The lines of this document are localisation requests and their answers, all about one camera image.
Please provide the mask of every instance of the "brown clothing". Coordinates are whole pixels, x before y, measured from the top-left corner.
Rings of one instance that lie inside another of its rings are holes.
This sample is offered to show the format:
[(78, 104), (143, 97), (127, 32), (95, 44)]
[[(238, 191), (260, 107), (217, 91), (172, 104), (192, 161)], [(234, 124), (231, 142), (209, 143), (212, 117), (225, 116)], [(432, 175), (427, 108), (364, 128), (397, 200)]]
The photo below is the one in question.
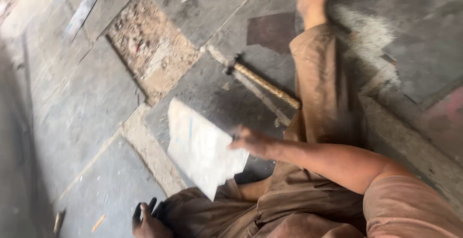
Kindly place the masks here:
[[(339, 61), (330, 26), (305, 31), (290, 49), (302, 109), (285, 139), (368, 149), (363, 110)], [(257, 203), (243, 201), (231, 180), (218, 188), (214, 202), (197, 188), (181, 191), (164, 202), (163, 214), (179, 238), (463, 237), (460, 219), (417, 179), (387, 177), (363, 197), (284, 162), (276, 164)]]

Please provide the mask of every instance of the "white stone slab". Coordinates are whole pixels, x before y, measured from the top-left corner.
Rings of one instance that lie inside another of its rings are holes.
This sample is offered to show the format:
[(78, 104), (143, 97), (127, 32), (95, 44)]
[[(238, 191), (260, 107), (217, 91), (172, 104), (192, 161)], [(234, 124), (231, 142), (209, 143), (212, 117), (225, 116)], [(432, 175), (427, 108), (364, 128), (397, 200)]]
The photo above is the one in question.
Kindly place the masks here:
[(227, 150), (232, 137), (177, 98), (171, 100), (168, 115), (169, 156), (214, 201), (217, 187), (243, 171), (249, 152)]

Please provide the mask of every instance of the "man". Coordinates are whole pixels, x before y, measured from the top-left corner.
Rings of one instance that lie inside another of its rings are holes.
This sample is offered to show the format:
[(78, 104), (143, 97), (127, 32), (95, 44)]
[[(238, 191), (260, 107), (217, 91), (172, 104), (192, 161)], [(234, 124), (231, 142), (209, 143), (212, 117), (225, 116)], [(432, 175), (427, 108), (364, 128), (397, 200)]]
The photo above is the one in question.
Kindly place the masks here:
[(155, 201), (139, 205), (136, 238), (463, 237), (462, 221), (442, 197), (368, 151), (363, 110), (339, 62), (326, 1), (297, 2), (305, 31), (290, 48), (302, 108), (284, 140), (240, 126), (229, 146), (277, 160), (273, 175), (246, 185), (230, 180), (214, 202), (189, 188), (153, 216)]

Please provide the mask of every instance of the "hammer handle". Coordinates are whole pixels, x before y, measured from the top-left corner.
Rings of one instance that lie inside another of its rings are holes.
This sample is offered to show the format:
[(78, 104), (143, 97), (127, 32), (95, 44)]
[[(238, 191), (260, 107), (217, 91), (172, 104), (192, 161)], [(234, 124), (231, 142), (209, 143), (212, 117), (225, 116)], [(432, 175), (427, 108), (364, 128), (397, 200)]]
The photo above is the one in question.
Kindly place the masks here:
[(248, 68), (246, 68), (241, 63), (239, 63), (239, 62), (235, 63), (233, 68), (235, 70), (239, 71), (241, 74), (248, 77), (250, 80), (252, 80), (255, 83), (262, 86), (264, 89), (268, 90), (273, 95), (275, 95), (278, 98), (284, 100), (286, 103), (291, 105), (293, 108), (295, 108), (297, 110), (300, 109), (300, 102), (298, 100), (292, 98), (290, 95), (288, 95), (284, 91), (280, 90), (279, 88), (277, 88), (277, 87), (273, 86), (272, 84), (270, 84), (268, 81), (266, 81), (263, 78), (259, 77), (258, 75), (256, 75), (252, 71), (250, 71)]

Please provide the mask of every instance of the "hand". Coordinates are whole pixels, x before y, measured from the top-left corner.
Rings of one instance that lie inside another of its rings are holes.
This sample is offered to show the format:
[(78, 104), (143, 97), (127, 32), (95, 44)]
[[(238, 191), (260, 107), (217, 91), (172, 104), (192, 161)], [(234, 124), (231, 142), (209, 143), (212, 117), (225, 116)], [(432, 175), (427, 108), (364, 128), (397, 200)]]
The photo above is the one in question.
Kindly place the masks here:
[(279, 140), (264, 135), (259, 132), (252, 131), (251, 129), (239, 125), (235, 130), (233, 141), (228, 145), (228, 149), (236, 149), (243, 147), (251, 155), (262, 159), (277, 159), (278, 149), (276, 143)]
[[(167, 228), (153, 214), (154, 206), (157, 199), (153, 198), (149, 205), (139, 203), (132, 217), (132, 234), (136, 238), (173, 238), (174, 233)], [(140, 216), (143, 212), (143, 219), (140, 221)]]

